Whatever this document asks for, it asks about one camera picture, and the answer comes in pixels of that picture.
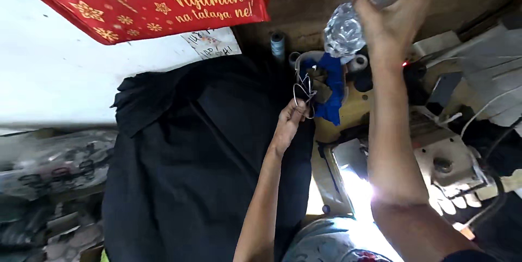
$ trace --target white cable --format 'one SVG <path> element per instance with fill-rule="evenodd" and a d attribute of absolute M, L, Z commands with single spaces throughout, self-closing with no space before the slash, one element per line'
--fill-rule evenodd
<path fill-rule="evenodd" d="M 480 109 L 475 115 L 473 115 L 473 117 L 466 123 L 466 125 L 464 125 L 464 128 L 462 129 L 462 131 L 460 132 L 460 138 L 463 138 L 464 137 L 464 132 L 466 131 L 466 129 L 468 128 L 468 126 L 473 122 L 473 120 L 475 120 L 475 118 L 477 116 L 479 116 L 480 113 L 482 113 L 491 103 L 493 103 L 495 100 L 497 100 L 498 98 L 502 97 L 502 96 L 505 96 L 519 88 L 521 88 L 522 85 L 519 85 L 509 91 L 506 91 L 506 92 L 503 92 L 501 93 L 500 95 L 498 95 L 497 97 L 494 97 L 493 99 L 491 99 L 489 102 L 487 102 L 486 105 L 484 105 L 484 107 L 482 107 L 482 109 Z"/>
<path fill-rule="evenodd" d="M 308 104 L 310 109 L 313 111 L 313 116 L 311 116 L 311 117 L 305 116 L 305 118 L 314 119 L 314 117 L 315 117 L 315 108 L 314 108 L 314 105 L 311 104 L 311 99 L 312 99 L 313 96 L 315 96 L 317 91 L 312 91 L 312 80 L 308 76 L 308 73 L 304 76 L 304 79 L 301 79 L 301 76 L 299 75 L 299 73 L 297 71 L 296 71 L 296 75 L 297 75 L 297 78 L 299 78 L 299 80 L 301 81 L 301 84 L 295 83 L 293 85 L 293 87 L 292 87 L 292 91 L 293 91 L 293 94 L 294 94 L 294 102 L 296 103 L 296 107 L 297 107 L 297 97 L 296 97 L 296 85 L 297 85 L 298 87 L 300 87 L 303 90 L 304 94 L 308 97 L 308 100 L 306 100 L 304 103 Z M 310 91 L 310 93 L 308 93 L 304 89 L 304 87 L 303 87 L 303 85 L 306 86 L 305 81 L 306 81 L 307 78 L 308 78 L 308 90 Z"/>

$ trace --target clear plastic bottle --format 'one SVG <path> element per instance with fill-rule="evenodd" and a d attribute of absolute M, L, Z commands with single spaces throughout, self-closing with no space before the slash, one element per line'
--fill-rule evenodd
<path fill-rule="evenodd" d="M 397 0 L 370 0 L 380 10 Z M 332 57 L 352 57 L 365 44 L 361 23 L 349 0 L 337 7 L 324 30 L 325 51 Z"/>

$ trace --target blue rag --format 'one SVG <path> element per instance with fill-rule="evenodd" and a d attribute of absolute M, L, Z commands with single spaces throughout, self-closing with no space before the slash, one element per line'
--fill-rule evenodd
<path fill-rule="evenodd" d="M 301 64 L 299 74 L 303 78 L 306 75 L 306 69 L 317 65 L 328 73 L 325 84 L 331 88 L 331 96 L 324 104 L 315 103 L 315 116 L 323 117 L 332 122 L 334 125 L 341 124 L 339 117 L 339 108 L 341 108 L 344 98 L 344 82 L 343 68 L 341 67 L 341 59 L 333 58 L 330 54 L 325 53 L 319 62 L 315 63 L 312 59 L 307 59 Z"/>

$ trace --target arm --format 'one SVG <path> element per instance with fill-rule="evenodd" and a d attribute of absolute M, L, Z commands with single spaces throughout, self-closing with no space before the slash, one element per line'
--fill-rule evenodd
<path fill-rule="evenodd" d="M 279 121 L 261 166 L 257 186 L 246 212 L 233 262 L 273 261 L 276 232 L 277 194 L 281 159 L 303 114 L 308 112 L 303 100 L 292 99 L 281 111 Z"/>
<path fill-rule="evenodd" d="M 411 147 L 402 62 L 429 0 L 399 0 L 378 12 L 356 0 L 372 61 L 375 100 L 369 126 L 369 180 L 376 224 L 405 261 L 441 261 L 476 246 L 428 204 Z"/>

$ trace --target plastic bag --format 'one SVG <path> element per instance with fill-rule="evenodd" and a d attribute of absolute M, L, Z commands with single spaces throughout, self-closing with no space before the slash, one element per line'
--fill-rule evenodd
<path fill-rule="evenodd" d="M 377 9 L 392 5 L 397 0 L 370 0 Z M 366 44 L 361 22 L 351 2 L 339 5 L 324 30 L 325 52 L 332 57 L 353 57 Z"/>
<path fill-rule="evenodd" d="M 37 140 L 11 171 L 0 172 L 0 193 L 34 200 L 104 182 L 116 131 L 88 130 Z"/>

